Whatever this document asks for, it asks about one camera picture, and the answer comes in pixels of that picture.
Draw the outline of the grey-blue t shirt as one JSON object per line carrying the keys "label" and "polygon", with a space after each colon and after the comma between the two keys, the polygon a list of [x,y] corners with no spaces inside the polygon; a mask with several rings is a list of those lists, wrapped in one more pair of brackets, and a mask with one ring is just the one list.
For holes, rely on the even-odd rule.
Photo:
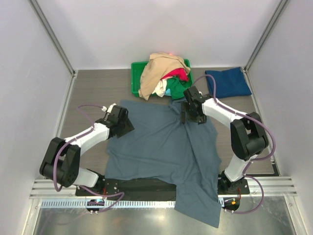
{"label": "grey-blue t shirt", "polygon": [[182,122],[181,103],[122,100],[134,130],[109,140],[105,176],[118,180],[156,178],[174,184],[177,211],[218,227],[221,159],[216,150],[217,131],[210,120],[204,124]]}

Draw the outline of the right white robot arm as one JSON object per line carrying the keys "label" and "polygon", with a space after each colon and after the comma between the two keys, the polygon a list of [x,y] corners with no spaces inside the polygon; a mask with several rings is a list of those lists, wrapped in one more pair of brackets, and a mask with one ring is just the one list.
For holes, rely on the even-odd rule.
{"label": "right white robot arm", "polygon": [[260,116],[235,110],[210,94],[202,95],[195,86],[183,92],[181,121],[204,124],[212,117],[230,130],[233,156],[218,180],[218,191],[231,194],[243,184],[251,162],[268,146],[268,138]]}

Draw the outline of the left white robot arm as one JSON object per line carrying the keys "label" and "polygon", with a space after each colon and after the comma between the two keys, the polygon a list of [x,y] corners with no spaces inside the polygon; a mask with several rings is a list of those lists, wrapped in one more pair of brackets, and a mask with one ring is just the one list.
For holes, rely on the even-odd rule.
{"label": "left white robot arm", "polygon": [[65,139],[53,138],[40,166],[40,174],[53,181],[56,191],[69,186],[87,187],[97,196],[103,192],[103,176],[80,167],[80,159],[95,145],[112,137],[120,138],[134,130],[128,110],[115,103],[108,108],[94,105],[104,112],[104,117],[91,121],[91,127]]}

